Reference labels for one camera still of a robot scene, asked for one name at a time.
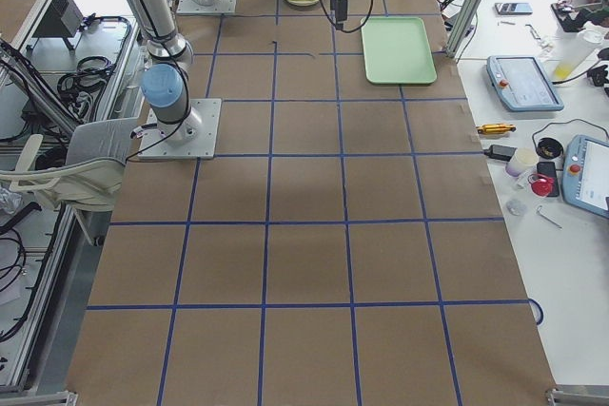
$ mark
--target screwdriver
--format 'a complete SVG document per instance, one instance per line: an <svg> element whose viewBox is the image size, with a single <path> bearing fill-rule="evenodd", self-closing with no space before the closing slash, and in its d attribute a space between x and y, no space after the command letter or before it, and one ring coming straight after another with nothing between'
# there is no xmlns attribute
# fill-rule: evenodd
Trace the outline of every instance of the screwdriver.
<svg viewBox="0 0 609 406"><path fill-rule="evenodd" d="M476 127L478 133L481 135L502 135L503 133L513 132L516 130L516 126L513 124L484 124Z"/></svg>

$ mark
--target blue joint cap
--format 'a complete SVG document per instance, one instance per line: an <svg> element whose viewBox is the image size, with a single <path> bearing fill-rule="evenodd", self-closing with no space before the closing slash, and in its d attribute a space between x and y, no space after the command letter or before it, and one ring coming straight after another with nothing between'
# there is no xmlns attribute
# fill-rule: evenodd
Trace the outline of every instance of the blue joint cap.
<svg viewBox="0 0 609 406"><path fill-rule="evenodd" d="M142 77L142 92L146 100L156 108L172 106L178 101L183 90L182 76L169 64L152 66Z"/></svg>

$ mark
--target white mounting plate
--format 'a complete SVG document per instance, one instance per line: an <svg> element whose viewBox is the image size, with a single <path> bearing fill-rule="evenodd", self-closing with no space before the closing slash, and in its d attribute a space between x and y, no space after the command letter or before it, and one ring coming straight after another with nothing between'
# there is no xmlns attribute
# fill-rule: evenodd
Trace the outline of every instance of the white mounting plate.
<svg viewBox="0 0 609 406"><path fill-rule="evenodd" d="M188 142L173 145L161 142L144 152L138 154L141 159L213 159L220 122L221 99L191 99L192 109L195 109L203 119L203 130ZM152 109L148 113L147 124L156 123L156 116ZM156 128L145 130L142 136L140 149L153 145L161 140L159 130Z"/></svg>
<svg viewBox="0 0 609 406"><path fill-rule="evenodd" d="M235 14L237 0L214 0L213 5L199 5L194 0L180 0L176 14L183 15L210 15Z"/></svg>

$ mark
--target white desk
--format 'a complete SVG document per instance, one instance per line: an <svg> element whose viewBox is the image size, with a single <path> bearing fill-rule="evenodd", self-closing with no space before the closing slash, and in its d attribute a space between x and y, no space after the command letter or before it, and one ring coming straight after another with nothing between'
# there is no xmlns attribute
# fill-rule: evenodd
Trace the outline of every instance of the white desk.
<svg viewBox="0 0 609 406"><path fill-rule="evenodd" d="M534 14L499 17L492 10L493 4L505 1L529 2ZM540 55L541 48L525 26L527 23L533 24L540 35L552 37L555 56L560 56L560 49L574 35L560 29L549 8L555 1L481 2L479 28L463 54L459 71L478 125L507 122L517 127L516 132L503 137L482 137L485 147L532 147L531 134L552 121L583 118L609 128L609 98L602 88L592 87L585 79L559 86L565 109L549 113L510 112L490 85L485 70L489 55ZM500 20L516 25L498 24ZM581 69L595 60L591 56ZM545 64L551 70L556 61ZM566 147L578 133L604 140L601 131L581 123L551 126L538 138L551 136ZM538 328L555 380L562 385L609 385L609 221L568 205L562 198L542 199L530 187L516 190L515 180L505 173L504 166L499 161L488 161L527 293L545 313ZM524 216L513 216L505 209L505 203L512 198L527 204ZM539 204L543 205L544 214L564 227L562 230L536 214Z"/></svg>

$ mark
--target red object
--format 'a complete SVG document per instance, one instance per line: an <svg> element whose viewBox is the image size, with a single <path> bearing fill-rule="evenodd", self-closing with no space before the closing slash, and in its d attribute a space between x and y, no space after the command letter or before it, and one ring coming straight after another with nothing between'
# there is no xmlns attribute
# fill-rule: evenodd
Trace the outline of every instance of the red object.
<svg viewBox="0 0 609 406"><path fill-rule="evenodd" d="M554 179L540 173L534 173L529 176L529 183L533 192L540 197L547 197L552 192L552 187L554 187Z"/></svg>

